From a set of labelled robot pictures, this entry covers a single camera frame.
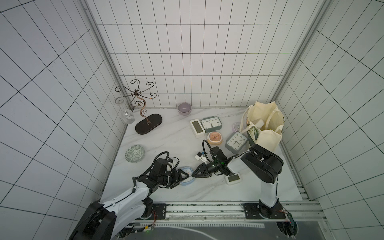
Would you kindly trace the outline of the cream canvas floral tote bag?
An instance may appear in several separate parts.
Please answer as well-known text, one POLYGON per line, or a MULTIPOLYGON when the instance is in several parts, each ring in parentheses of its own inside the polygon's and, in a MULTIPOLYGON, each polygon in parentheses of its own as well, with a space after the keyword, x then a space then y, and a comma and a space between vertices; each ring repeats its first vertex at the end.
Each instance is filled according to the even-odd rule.
POLYGON ((250 145, 257 144, 274 152, 282 140, 285 119, 275 102, 255 102, 241 118, 240 133, 247 134, 250 145))

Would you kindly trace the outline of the green rectangular alarm clock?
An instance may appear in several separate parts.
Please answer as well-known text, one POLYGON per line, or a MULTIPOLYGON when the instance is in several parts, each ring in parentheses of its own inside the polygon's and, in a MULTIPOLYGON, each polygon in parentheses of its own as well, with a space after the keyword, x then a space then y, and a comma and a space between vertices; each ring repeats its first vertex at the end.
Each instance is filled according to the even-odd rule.
POLYGON ((219 117, 212 116, 201 120, 201 124, 206 133, 215 132, 222 129, 222 122, 219 117))

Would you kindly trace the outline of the blue square alarm clock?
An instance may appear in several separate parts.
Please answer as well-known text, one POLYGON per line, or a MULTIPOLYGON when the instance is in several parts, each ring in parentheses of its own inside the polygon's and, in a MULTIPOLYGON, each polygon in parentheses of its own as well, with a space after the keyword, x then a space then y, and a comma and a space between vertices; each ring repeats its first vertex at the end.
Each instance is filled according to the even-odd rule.
POLYGON ((187 179, 181 181, 181 182, 180 182, 180 185, 182 185, 182 186, 186 186, 186 185, 191 184, 191 183, 195 180, 195 178, 192 177, 192 173, 193 173, 192 168, 191 168, 191 167, 182 167, 181 170, 182 170, 184 173, 188 174, 189 177, 188 177, 187 179))

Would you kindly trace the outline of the white digital thermometer clock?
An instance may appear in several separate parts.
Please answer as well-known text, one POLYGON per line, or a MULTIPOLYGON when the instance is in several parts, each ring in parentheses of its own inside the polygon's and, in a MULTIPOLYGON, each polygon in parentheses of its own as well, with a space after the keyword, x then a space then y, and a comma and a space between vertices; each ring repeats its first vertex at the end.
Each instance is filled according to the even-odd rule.
POLYGON ((225 180, 228 186, 238 184, 242 181, 242 177, 240 174, 236 173, 230 176, 225 176, 225 180))

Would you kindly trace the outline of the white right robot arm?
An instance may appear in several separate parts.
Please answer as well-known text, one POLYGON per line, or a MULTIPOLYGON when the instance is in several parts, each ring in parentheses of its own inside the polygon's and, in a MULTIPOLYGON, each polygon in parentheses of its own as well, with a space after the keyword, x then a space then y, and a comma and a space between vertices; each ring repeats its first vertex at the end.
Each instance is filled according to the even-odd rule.
POLYGON ((261 197, 257 204, 244 204, 247 219, 284 219, 287 212, 277 197, 277 179, 282 172, 283 160, 273 152, 254 144, 242 155, 235 154, 227 158, 218 147, 210 149, 212 162, 200 164, 192 173, 193 178, 209 178, 216 172, 229 177, 231 160, 237 157, 261 180, 261 197))

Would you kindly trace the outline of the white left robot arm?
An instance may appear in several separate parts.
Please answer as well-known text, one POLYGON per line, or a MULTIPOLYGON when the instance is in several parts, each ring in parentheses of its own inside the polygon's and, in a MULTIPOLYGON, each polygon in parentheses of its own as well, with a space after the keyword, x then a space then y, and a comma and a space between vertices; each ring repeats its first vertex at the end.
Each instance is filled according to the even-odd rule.
POLYGON ((155 205, 150 195, 158 188, 173 189, 189 174, 172 165, 170 158, 155 159, 140 176, 133 177, 133 187, 105 202, 91 203, 70 235, 71 240, 111 240, 128 235, 136 220, 165 217, 166 206, 155 205))

